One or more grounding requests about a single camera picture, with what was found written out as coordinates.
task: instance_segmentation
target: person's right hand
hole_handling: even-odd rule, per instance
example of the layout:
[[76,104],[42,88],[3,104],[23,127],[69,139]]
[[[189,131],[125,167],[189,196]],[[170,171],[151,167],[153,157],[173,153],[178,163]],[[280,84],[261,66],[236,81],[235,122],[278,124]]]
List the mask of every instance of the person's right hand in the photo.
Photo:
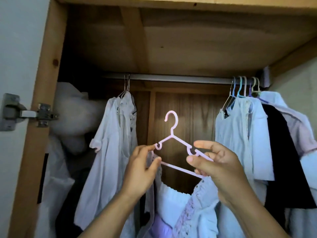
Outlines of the person's right hand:
[[195,167],[195,173],[211,176],[218,188],[219,200],[229,208],[241,205],[246,197],[255,197],[238,156],[223,145],[198,140],[194,142],[196,148],[210,149],[205,154],[214,162],[199,156],[188,156],[187,162]]

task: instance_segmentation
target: hand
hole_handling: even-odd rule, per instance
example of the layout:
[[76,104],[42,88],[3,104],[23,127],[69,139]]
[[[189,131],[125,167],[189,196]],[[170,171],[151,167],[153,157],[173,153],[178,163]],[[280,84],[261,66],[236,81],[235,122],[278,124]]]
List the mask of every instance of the hand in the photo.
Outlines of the hand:
[[161,164],[161,157],[157,157],[149,168],[146,167],[147,154],[154,149],[154,145],[137,146],[126,166],[121,193],[136,201],[151,187]]
[[201,156],[188,156],[186,160],[196,168],[195,173],[211,176],[218,188],[219,200],[223,204],[233,208],[248,200],[247,197],[256,198],[238,156],[234,152],[212,141],[195,141],[194,146],[211,150],[205,154],[214,162]]

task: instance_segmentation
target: forearm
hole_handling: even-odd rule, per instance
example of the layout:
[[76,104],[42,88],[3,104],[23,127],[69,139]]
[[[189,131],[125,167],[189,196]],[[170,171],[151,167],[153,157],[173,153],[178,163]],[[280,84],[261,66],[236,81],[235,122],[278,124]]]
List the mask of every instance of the forearm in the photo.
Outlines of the forearm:
[[289,238],[255,195],[233,205],[231,210],[247,238]]
[[119,192],[81,234],[80,238],[119,237],[124,223],[136,203],[136,198],[131,198],[125,193]]

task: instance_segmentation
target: metal rod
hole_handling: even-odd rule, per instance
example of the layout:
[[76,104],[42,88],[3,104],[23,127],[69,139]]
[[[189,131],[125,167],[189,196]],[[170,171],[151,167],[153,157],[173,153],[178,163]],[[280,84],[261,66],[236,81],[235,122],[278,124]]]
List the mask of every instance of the metal rod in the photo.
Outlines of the metal rod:
[[[104,78],[124,79],[127,73],[107,73]],[[194,77],[194,76],[173,76],[153,74],[130,74],[130,80],[162,81],[162,82],[188,82],[188,83],[211,83],[211,84],[232,84],[232,78],[219,77]]]

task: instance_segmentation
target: pink hanger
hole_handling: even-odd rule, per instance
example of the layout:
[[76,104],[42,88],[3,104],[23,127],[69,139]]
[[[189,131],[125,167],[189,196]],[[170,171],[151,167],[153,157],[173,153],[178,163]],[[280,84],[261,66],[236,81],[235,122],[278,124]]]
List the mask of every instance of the pink hanger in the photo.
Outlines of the pink hanger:
[[[173,127],[171,128],[171,135],[168,136],[168,137],[166,137],[165,139],[161,140],[161,141],[159,142],[159,146],[158,146],[157,143],[154,144],[154,145],[155,145],[155,148],[156,148],[157,150],[160,150],[160,149],[162,148],[162,143],[163,143],[163,142],[165,142],[166,140],[169,140],[169,139],[171,139],[171,138],[174,138],[174,139],[176,139],[177,141],[181,142],[182,144],[184,144],[184,145],[187,147],[187,153],[188,153],[188,155],[193,155],[193,154],[191,153],[191,150],[190,150],[190,149],[192,148],[192,145],[186,143],[184,140],[181,140],[179,137],[177,137],[177,136],[174,135],[174,129],[176,128],[176,126],[177,126],[177,124],[178,124],[178,116],[177,116],[176,112],[175,112],[175,111],[172,111],[172,110],[171,110],[171,111],[168,111],[167,114],[166,114],[166,116],[165,116],[165,122],[167,121],[169,114],[173,114],[173,115],[175,116],[175,124],[174,124]],[[195,152],[196,152],[196,153],[194,154],[195,156],[202,156],[202,157],[204,157],[206,160],[213,161],[210,157],[208,157],[208,156],[205,155],[204,153],[200,152],[198,149],[195,149]],[[188,174],[190,174],[190,175],[193,175],[193,176],[196,176],[196,177],[199,177],[199,178],[203,178],[202,175],[198,175],[198,174],[196,174],[195,172],[189,171],[189,170],[187,170],[187,169],[183,169],[183,168],[177,167],[177,166],[175,166],[175,165],[167,164],[167,163],[165,163],[165,162],[161,162],[161,164],[166,165],[166,166],[171,167],[171,168],[174,168],[174,169],[177,169],[177,170],[180,170],[180,171],[182,171],[182,172],[188,173]]]

